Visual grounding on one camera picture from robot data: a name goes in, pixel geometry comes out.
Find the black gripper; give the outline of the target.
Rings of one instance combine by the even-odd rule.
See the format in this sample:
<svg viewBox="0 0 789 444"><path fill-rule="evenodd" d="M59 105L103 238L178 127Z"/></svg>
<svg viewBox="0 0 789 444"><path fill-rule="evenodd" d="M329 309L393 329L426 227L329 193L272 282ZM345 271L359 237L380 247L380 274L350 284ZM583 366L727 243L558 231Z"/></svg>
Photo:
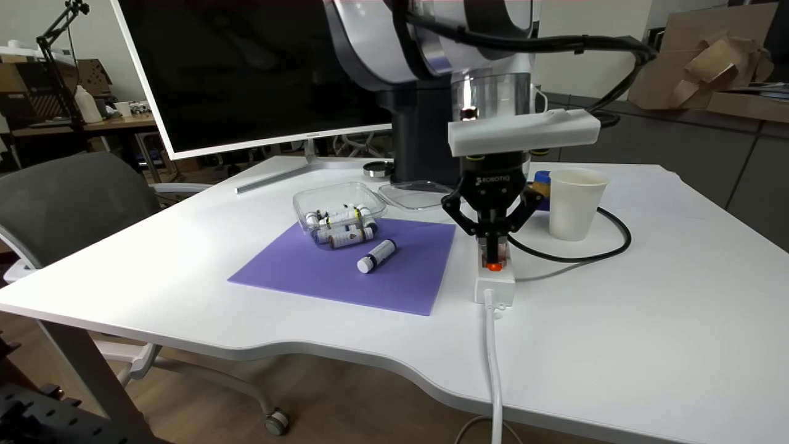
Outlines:
<svg viewBox="0 0 789 444"><path fill-rule="evenodd" d="M539 193L525 193L525 155L496 153L468 155L461 160L458 194L441 197L443 211L468 234L478 237L478 221L461 211L461 197L480 214L504 211L504 234L517 231L539 208Z"/></svg>

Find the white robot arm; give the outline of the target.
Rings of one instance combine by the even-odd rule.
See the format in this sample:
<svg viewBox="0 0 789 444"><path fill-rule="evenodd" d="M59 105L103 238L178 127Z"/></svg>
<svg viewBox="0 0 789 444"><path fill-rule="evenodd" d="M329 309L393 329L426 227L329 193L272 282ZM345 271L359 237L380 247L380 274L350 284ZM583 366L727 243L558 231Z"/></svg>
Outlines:
<svg viewBox="0 0 789 444"><path fill-rule="evenodd" d="M398 184L449 188L443 209L478 238L525 221L531 7L517 0L320 0L340 67L393 113Z"/></svg>

